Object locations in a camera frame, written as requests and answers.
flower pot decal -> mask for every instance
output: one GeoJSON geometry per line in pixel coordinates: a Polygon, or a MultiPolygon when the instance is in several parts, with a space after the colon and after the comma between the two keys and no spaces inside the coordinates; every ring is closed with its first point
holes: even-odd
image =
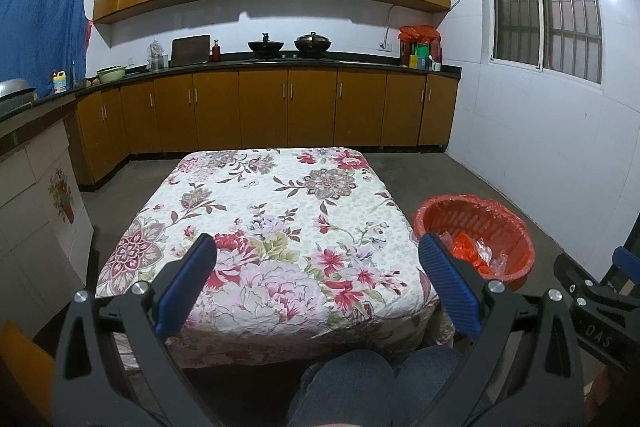
{"type": "Polygon", "coordinates": [[[53,197],[53,206],[58,210],[58,215],[62,217],[62,221],[68,219],[69,224],[74,222],[74,210],[71,204],[74,198],[71,197],[71,188],[66,182],[66,174],[62,169],[57,168],[49,182],[49,194],[53,197]]]}

window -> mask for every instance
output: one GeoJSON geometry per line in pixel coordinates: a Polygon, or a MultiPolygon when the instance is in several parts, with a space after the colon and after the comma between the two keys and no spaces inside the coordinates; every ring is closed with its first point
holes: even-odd
{"type": "Polygon", "coordinates": [[[509,60],[600,83],[597,0],[495,0],[492,60],[509,60]]]}

blue gripper pad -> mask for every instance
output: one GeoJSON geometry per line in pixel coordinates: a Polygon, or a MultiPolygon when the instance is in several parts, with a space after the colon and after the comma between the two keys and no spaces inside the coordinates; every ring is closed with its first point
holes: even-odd
{"type": "Polygon", "coordinates": [[[613,265],[621,269],[633,284],[640,284],[640,259],[626,248],[617,247],[613,251],[613,265]]]}
{"type": "Polygon", "coordinates": [[[154,332],[165,341],[180,333],[193,304],[216,266],[216,242],[200,234],[180,261],[167,263],[153,282],[158,301],[153,307],[154,332]]]}
{"type": "Polygon", "coordinates": [[[454,259],[432,233],[425,234],[420,239],[418,259],[456,330],[476,341],[482,333],[480,304],[454,263],[467,264],[473,272],[469,272],[469,277],[480,277],[478,273],[466,261],[454,259]]]}

floral tablecloth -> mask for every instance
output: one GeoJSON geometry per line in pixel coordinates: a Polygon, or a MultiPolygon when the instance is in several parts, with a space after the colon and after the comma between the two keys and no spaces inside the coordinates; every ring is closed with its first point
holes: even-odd
{"type": "MultiPolygon", "coordinates": [[[[263,364],[337,346],[394,356],[418,346],[438,298],[411,226],[358,152],[198,152],[149,199],[102,268],[124,293],[182,257],[201,232],[218,263],[168,349],[180,367],[263,364]]],[[[116,339],[128,369],[126,338],[116,339]]]]}

blue cloth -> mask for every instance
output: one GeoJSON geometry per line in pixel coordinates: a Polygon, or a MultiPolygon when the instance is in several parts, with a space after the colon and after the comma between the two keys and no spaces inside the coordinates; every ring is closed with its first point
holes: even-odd
{"type": "Polygon", "coordinates": [[[51,93],[51,72],[72,83],[86,73],[88,20],[83,0],[0,0],[0,81],[24,78],[39,97],[51,93]]]}

